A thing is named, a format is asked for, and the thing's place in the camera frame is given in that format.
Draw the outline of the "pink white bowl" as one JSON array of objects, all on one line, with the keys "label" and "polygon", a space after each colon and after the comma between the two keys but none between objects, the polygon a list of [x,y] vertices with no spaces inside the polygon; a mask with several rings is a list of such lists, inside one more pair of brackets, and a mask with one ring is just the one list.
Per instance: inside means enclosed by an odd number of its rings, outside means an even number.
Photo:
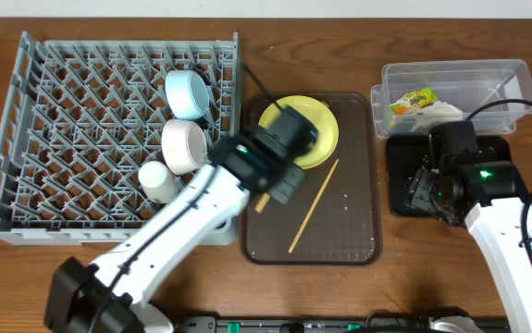
[{"label": "pink white bowl", "polygon": [[175,175],[183,175],[204,164],[207,143],[197,123],[174,118],[162,129],[161,149],[168,169]]}]

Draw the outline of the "white tissue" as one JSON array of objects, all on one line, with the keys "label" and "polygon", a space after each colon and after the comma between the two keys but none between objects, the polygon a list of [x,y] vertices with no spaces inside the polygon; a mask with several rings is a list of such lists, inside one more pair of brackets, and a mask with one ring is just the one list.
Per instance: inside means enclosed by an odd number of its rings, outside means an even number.
[{"label": "white tissue", "polygon": [[421,132],[444,122],[462,120],[464,112],[456,106],[436,101],[432,105],[415,110],[412,116],[415,123],[411,132]]}]

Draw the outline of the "pale green cup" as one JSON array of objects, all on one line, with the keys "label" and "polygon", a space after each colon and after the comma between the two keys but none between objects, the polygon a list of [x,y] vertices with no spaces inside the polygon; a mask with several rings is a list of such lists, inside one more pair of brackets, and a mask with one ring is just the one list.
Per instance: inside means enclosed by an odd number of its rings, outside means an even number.
[{"label": "pale green cup", "polygon": [[174,176],[158,161],[144,163],[138,172],[138,179],[146,197],[156,204],[168,204],[179,194]]}]

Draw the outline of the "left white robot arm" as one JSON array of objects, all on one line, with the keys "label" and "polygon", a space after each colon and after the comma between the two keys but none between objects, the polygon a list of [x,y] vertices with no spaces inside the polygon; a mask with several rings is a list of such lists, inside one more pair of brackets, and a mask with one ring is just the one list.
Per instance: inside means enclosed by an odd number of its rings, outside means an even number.
[{"label": "left white robot arm", "polygon": [[259,130],[219,140],[187,187],[137,233],[83,265],[69,257],[55,271],[44,316],[52,332],[171,332],[152,305],[172,270],[254,193],[278,182],[314,138]]}]

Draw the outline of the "wooden chopstick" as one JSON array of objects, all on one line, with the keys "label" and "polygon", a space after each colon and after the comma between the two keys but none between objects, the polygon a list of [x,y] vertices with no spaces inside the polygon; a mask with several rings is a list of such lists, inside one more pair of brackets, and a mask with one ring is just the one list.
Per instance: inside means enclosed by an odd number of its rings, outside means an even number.
[{"label": "wooden chopstick", "polygon": [[255,205],[255,208],[254,210],[260,214],[264,208],[267,206],[268,202],[269,202],[269,199],[270,199],[270,196],[268,193],[264,193],[260,198],[259,200],[257,201],[257,204]]},{"label": "wooden chopstick", "polygon": [[325,177],[322,185],[320,186],[320,188],[319,188],[319,190],[318,190],[318,192],[317,192],[317,194],[315,196],[315,199],[311,203],[311,205],[309,207],[309,210],[307,211],[307,213],[306,213],[306,215],[305,215],[305,217],[303,219],[302,224],[300,225],[299,229],[297,230],[297,232],[295,234],[295,237],[292,240],[292,243],[291,243],[291,245],[290,245],[290,247],[288,249],[288,253],[293,253],[295,247],[297,246],[301,236],[303,235],[304,229],[306,228],[309,220],[311,219],[311,216],[312,216],[313,212],[315,211],[315,209],[316,209],[316,207],[317,207],[317,205],[318,205],[323,193],[325,192],[325,190],[326,190],[326,188],[328,186],[328,183],[329,183],[330,179],[332,178],[332,176],[333,176],[333,174],[334,174],[334,172],[335,172],[335,170],[337,168],[337,165],[338,165],[339,161],[340,161],[339,158],[334,161],[334,163],[333,163],[332,167],[330,168],[327,176]]}]

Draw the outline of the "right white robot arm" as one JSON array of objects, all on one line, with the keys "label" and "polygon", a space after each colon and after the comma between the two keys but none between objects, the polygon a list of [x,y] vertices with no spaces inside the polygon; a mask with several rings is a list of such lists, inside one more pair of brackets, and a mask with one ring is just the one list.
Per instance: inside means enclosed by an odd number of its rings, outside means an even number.
[{"label": "right white robot arm", "polygon": [[512,332],[532,332],[532,206],[509,161],[420,168],[406,204],[470,233],[482,252]]}]

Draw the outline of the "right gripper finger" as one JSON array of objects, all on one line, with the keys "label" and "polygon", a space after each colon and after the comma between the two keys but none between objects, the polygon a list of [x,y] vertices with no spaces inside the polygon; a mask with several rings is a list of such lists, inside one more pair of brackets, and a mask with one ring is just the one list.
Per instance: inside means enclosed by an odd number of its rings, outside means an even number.
[{"label": "right gripper finger", "polygon": [[413,184],[408,191],[407,205],[417,211],[423,211],[428,214],[435,212],[430,200],[431,189],[423,187],[420,184]]},{"label": "right gripper finger", "polygon": [[412,190],[422,188],[425,190],[431,190],[434,182],[437,178],[437,173],[431,169],[420,168],[417,170],[411,185]]}]

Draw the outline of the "green snack wrapper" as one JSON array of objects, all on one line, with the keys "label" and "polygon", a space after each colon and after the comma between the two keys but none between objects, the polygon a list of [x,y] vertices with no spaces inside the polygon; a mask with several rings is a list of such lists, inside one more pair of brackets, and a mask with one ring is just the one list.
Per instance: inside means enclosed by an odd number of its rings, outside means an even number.
[{"label": "green snack wrapper", "polygon": [[394,115],[406,116],[414,111],[432,105],[439,99],[438,95],[429,88],[419,91],[412,91],[405,94],[397,102],[390,105],[390,110]]}]

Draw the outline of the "light blue bowl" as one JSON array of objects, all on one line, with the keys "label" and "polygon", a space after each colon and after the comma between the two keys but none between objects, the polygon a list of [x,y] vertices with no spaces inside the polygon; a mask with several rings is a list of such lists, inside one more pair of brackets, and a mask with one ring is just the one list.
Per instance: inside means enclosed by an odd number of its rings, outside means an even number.
[{"label": "light blue bowl", "polygon": [[209,108],[207,86],[193,70],[172,70],[166,76],[167,103],[175,118],[197,120]]}]

